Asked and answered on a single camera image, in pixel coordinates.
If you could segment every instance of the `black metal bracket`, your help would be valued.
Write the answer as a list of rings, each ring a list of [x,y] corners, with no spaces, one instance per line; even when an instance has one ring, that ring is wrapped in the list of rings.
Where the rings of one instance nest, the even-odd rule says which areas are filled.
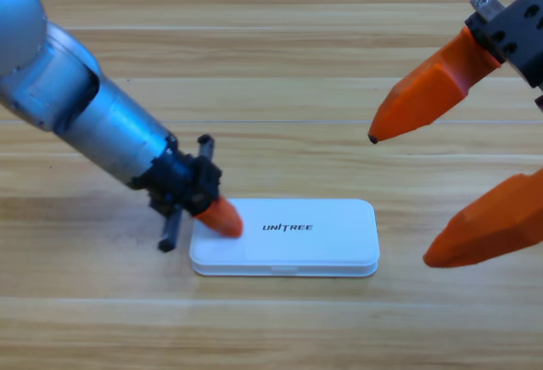
[[[543,0],[472,0],[466,26],[500,63],[506,61],[532,87],[543,89]]]
[[[218,185],[221,171],[214,166],[211,161],[215,151],[215,140],[210,135],[203,135],[198,138],[199,154],[198,158],[191,157],[191,166],[194,173],[193,188],[189,191],[190,210],[207,209],[210,199],[216,199],[218,196]],[[183,209],[187,205],[176,203],[173,198],[157,199],[151,197],[150,206],[165,216],[165,223],[162,228],[162,238],[158,243],[158,249],[164,253],[168,253],[176,248],[179,229],[182,222]]]

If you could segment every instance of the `screw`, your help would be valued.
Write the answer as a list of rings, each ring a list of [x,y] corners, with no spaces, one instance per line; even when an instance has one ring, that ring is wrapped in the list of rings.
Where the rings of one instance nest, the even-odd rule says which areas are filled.
[[[489,0],[478,0],[477,5],[485,5]]]

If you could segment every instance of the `logo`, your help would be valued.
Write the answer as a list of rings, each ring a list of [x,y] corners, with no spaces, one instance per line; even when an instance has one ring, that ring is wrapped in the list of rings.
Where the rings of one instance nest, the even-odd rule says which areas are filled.
[[[280,224],[279,226],[263,226],[262,230],[278,230],[286,232],[287,230],[313,230],[312,224]]]

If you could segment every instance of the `wood grain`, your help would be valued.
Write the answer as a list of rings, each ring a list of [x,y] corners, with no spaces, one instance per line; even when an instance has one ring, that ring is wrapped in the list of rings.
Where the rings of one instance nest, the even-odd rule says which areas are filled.
[[[115,79],[161,121],[364,121],[395,78],[158,78]],[[441,121],[543,121],[520,77],[481,81]],[[17,118],[0,108],[1,121]]]
[[[184,151],[217,139],[224,194],[366,199],[382,258],[362,280],[201,277],[190,219],[162,255],[145,193],[2,109],[0,368],[543,368],[540,246],[422,262],[463,206],[541,168],[538,92],[505,65],[432,126],[367,140],[469,0],[43,2]]]

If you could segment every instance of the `case lid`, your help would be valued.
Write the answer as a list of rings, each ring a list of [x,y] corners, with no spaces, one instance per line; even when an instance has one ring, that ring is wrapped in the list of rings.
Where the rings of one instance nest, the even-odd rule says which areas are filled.
[[[244,222],[226,238],[194,222],[203,275],[365,277],[378,267],[375,213],[360,199],[229,199]]]

